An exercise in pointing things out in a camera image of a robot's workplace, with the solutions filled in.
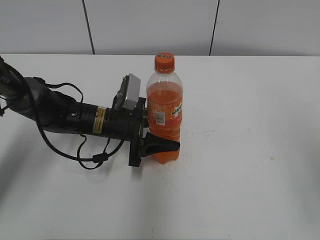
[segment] cable connector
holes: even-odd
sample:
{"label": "cable connector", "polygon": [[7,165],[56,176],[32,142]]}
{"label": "cable connector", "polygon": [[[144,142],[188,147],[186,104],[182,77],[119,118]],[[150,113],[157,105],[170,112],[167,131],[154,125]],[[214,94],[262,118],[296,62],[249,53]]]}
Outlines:
{"label": "cable connector", "polygon": [[99,153],[99,154],[93,155],[92,156],[92,161],[95,164],[98,164],[98,163],[102,163],[102,162],[107,161],[108,158],[109,158],[108,153],[103,152],[103,153]]}

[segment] bottle label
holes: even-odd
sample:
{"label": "bottle label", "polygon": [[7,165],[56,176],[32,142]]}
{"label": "bottle label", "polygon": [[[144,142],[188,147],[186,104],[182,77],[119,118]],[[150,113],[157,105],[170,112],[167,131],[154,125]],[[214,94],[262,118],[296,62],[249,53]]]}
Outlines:
{"label": "bottle label", "polygon": [[95,119],[94,119],[93,130],[92,130],[94,134],[101,134],[102,127],[104,126],[105,114],[106,114],[106,108],[103,106],[98,106],[95,113]]}
{"label": "bottle label", "polygon": [[182,120],[182,97],[171,104],[158,104],[148,99],[148,119],[166,127],[177,125]]}

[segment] white wall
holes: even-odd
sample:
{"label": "white wall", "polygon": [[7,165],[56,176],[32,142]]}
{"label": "white wall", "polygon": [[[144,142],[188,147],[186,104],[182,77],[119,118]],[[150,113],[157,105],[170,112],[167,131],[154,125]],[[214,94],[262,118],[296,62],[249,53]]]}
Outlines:
{"label": "white wall", "polygon": [[0,53],[91,54],[81,0],[1,0]]}
{"label": "white wall", "polygon": [[[208,55],[218,0],[84,0],[96,54]],[[320,56],[320,0],[220,0],[211,55]],[[1,0],[0,53],[91,54],[82,0]]]}
{"label": "white wall", "polygon": [[212,55],[320,56],[320,0],[220,0]]}
{"label": "white wall", "polygon": [[208,55],[218,0],[86,0],[96,54]]}

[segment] white table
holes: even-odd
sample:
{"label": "white table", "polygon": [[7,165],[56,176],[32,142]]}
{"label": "white table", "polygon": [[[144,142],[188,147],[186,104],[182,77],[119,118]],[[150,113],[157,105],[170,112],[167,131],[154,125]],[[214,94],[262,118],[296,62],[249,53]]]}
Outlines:
{"label": "white table", "polygon": [[[84,102],[106,107],[128,73],[141,78],[145,97],[154,64],[153,56],[2,57],[26,77],[72,82]],[[33,121],[9,110],[0,118],[0,239],[319,239],[320,58],[175,60],[181,152],[166,165],[146,158],[129,167],[125,143],[101,168],[84,170],[52,152]],[[48,136],[73,155],[83,140]],[[89,137],[83,157],[105,143]]]}

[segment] plastic bottle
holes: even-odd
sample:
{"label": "plastic bottle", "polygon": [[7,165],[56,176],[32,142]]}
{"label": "plastic bottle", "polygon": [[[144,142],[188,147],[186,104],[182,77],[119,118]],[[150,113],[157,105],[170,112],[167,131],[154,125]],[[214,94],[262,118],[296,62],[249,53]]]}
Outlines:
{"label": "plastic bottle", "polygon": [[[182,122],[183,85],[174,72],[175,57],[162,52],[154,58],[155,73],[146,86],[149,130],[152,134],[179,142]],[[168,151],[153,155],[165,164],[176,160],[179,151]]]}

